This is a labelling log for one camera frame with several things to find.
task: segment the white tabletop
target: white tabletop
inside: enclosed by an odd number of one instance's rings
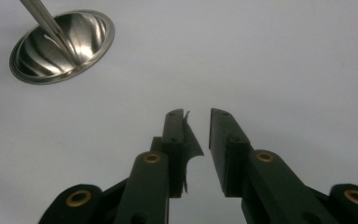
[[[165,114],[189,110],[205,157],[170,223],[244,223],[223,196],[208,149],[210,110],[230,112],[254,148],[279,154],[323,193],[358,185],[358,1],[58,1],[116,26],[111,49],[57,84],[17,80],[8,59],[36,22],[0,1],[0,224],[36,223],[80,183],[108,189],[161,136]]]

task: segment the white background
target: white background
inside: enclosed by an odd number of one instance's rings
[[[8,59],[36,22],[0,1],[0,224],[36,223],[80,183],[108,189],[161,136],[165,114],[190,111],[205,157],[170,223],[244,223],[220,189],[208,149],[210,109],[230,112],[254,148],[274,151],[323,193],[358,185],[358,1],[59,1],[52,15],[93,9],[116,26],[90,70],[36,86]]]

